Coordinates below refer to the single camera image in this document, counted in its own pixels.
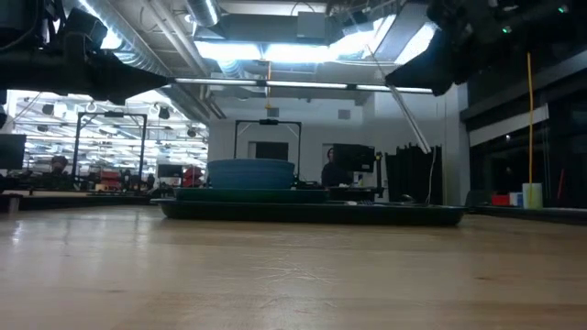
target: man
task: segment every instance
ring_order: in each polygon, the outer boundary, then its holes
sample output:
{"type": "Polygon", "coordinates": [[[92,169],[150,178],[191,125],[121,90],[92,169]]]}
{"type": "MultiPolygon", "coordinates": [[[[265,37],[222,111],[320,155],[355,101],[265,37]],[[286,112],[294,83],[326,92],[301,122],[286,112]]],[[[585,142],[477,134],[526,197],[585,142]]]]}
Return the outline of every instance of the man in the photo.
{"type": "Polygon", "coordinates": [[[334,162],[334,149],[328,150],[328,164],[322,169],[322,185],[325,187],[338,187],[341,183],[351,184],[352,177],[348,172],[342,170],[334,162]]]}

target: dark green base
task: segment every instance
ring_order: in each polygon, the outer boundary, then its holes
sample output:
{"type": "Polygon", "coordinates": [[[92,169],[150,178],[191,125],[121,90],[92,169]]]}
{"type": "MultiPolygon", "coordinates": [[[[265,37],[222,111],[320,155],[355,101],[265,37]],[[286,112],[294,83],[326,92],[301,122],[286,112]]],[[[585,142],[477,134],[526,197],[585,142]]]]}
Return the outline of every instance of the dark green base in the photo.
{"type": "Polygon", "coordinates": [[[174,189],[175,198],[186,202],[321,204],[327,201],[327,191],[297,191],[289,189],[174,189]]]}
{"type": "Polygon", "coordinates": [[[218,203],[152,200],[169,218],[348,225],[455,226],[465,208],[402,204],[218,203]]]}

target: skylight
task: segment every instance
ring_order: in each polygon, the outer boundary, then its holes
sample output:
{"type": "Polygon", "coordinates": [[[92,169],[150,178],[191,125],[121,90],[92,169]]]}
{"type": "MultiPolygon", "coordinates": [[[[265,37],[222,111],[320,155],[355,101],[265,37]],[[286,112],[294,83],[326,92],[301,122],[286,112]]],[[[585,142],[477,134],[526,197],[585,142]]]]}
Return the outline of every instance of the skylight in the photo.
{"type": "Polygon", "coordinates": [[[424,26],[420,28],[414,37],[407,43],[400,56],[395,60],[395,63],[406,64],[411,59],[424,52],[428,48],[428,45],[430,45],[430,41],[432,40],[432,37],[434,37],[435,32],[436,28],[433,24],[424,24],[424,26]]]}
{"type": "Polygon", "coordinates": [[[260,51],[257,45],[251,43],[224,43],[196,41],[200,55],[217,61],[232,60],[259,60],[260,51]]]}
{"type": "Polygon", "coordinates": [[[272,44],[265,52],[265,60],[289,63],[321,63],[332,61],[327,46],[272,44]]]}

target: person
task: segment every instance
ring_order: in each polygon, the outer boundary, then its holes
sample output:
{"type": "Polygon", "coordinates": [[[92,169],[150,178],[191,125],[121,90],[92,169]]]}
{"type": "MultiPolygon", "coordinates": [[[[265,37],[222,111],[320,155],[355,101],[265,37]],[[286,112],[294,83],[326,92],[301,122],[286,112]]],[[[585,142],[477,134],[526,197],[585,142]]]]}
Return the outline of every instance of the person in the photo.
{"type": "Polygon", "coordinates": [[[149,173],[149,177],[147,177],[147,189],[151,190],[155,186],[155,177],[152,173],[149,173]]]}
{"type": "Polygon", "coordinates": [[[65,175],[67,172],[64,172],[65,167],[69,161],[63,156],[54,156],[51,159],[51,174],[53,175],[65,175]]]}
{"type": "Polygon", "coordinates": [[[325,187],[338,187],[341,183],[351,184],[352,178],[349,173],[341,169],[334,162],[334,149],[328,150],[328,164],[322,169],[322,185],[325,187]]]}

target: metal frame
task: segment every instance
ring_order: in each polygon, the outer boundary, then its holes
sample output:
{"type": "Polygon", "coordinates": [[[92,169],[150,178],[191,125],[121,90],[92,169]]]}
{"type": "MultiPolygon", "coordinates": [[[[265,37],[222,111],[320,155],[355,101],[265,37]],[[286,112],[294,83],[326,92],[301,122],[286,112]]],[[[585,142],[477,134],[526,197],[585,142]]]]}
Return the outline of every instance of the metal frame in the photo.
{"type": "Polygon", "coordinates": [[[235,148],[233,153],[233,159],[237,158],[237,145],[238,145],[238,125],[241,123],[251,123],[251,124],[259,124],[261,126],[277,126],[277,125],[297,125],[298,127],[298,135],[297,135],[297,177],[300,178],[300,157],[302,155],[302,122],[294,122],[294,121],[279,121],[279,120],[237,120],[235,122],[235,148]]]}
{"type": "MultiPolygon", "coordinates": [[[[77,156],[80,148],[80,133],[82,132],[82,118],[84,116],[106,116],[107,112],[103,113],[88,113],[88,112],[81,112],[77,114],[77,127],[75,130],[75,147],[73,148],[73,163],[72,163],[72,179],[75,181],[75,172],[77,170],[77,156]]],[[[141,134],[140,140],[140,164],[138,165],[138,177],[142,180],[143,174],[143,161],[145,159],[145,139],[147,138],[147,115],[145,114],[119,114],[116,113],[118,116],[131,116],[131,117],[141,117],[143,118],[143,129],[141,134]]]]}

